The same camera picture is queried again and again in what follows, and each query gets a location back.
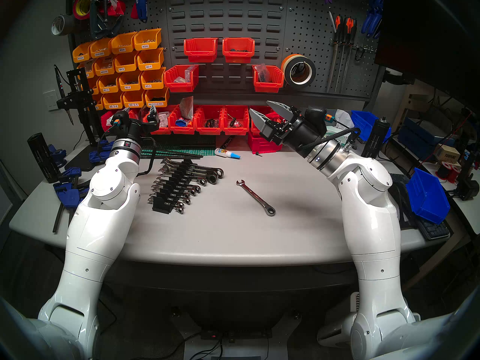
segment pegboard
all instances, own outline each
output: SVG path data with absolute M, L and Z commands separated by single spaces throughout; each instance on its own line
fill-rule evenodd
M 200 82 L 196 93 L 253 94 L 252 64 L 265 63 L 280 67 L 289 54 L 303 54 L 316 68 L 315 81 L 298 91 L 287 84 L 281 88 L 283 95 L 335 95 L 340 98 L 369 100 L 375 84 L 378 65 L 375 54 L 366 51 L 361 61 L 355 61 L 352 51 L 342 94 L 333 93 L 341 64 L 338 89 L 348 56 L 348 46 L 342 54 L 339 46 L 333 87 L 327 92 L 328 72 L 333 54 L 333 27 L 327 11 L 334 16 L 351 16 L 358 20 L 355 45 L 375 49 L 377 40 L 367 39 L 360 33 L 368 9 L 368 0 L 148 0 L 148 22 L 130 17 L 134 0 L 126 3 L 126 15 L 120 33 L 143 29 L 162 28 L 161 46 L 165 48 L 164 66 L 188 64 L 183 54 L 183 40 L 195 37 L 217 37 L 217 59 L 200 64 Z M 251 64 L 228 64 L 222 54 L 222 39 L 250 37 L 255 39 L 255 55 Z M 89 41 L 89 33 L 76 36 L 77 44 Z

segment gray table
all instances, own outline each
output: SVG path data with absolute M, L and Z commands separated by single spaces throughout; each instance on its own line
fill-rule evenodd
M 81 148 L 72 152 L 72 158 Z M 162 214 L 147 203 L 160 160 L 149 175 L 136 179 L 142 197 L 120 257 L 131 261 L 197 266 L 295 266 L 351 261 L 336 189 L 295 152 L 239 152 L 240 160 L 209 156 L 202 165 L 225 171 L 217 185 L 207 184 L 185 206 L 185 213 Z M 392 163 L 381 161 L 390 172 Z M 141 171 L 148 167 L 142 160 Z M 95 171 L 82 175 L 80 182 Z M 243 179 L 277 214 L 268 217 L 236 181 Z M 41 182 L 18 210 L 10 228 L 65 248 L 68 213 L 52 233 L 59 200 L 51 184 Z M 416 229 L 402 231 L 402 252 L 439 241 L 426 241 Z

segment plastic bag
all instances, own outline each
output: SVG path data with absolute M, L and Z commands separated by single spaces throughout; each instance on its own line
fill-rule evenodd
M 260 81 L 260 82 L 270 82 L 270 72 L 268 71 L 265 63 L 256 65 L 255 70 L 258 73 L 258 81 Z

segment wall outlet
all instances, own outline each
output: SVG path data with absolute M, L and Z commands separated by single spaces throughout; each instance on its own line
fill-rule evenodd
M 43 93 L 43 98 L 45 99 L 45 105 L 49 111 L 58 110 L 57 100 L 60 99 L 60 96 L 57 94 L 57 90 L 45 91 Z

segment wall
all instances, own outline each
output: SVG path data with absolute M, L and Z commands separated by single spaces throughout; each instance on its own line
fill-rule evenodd
M 48 111 L 43 98 L 57 90 L 53 64 L 64 76 L 72 69 L 68 39 L 50 33 L 64 12 L 65 0 L 30 0 L 0 44 L 0 158 L 27 193 L 43 179 L 27 139 L 42 132 L 47 144 L 70 152 L 83 131 L 75 110 L 72 126 L 64 110 Z

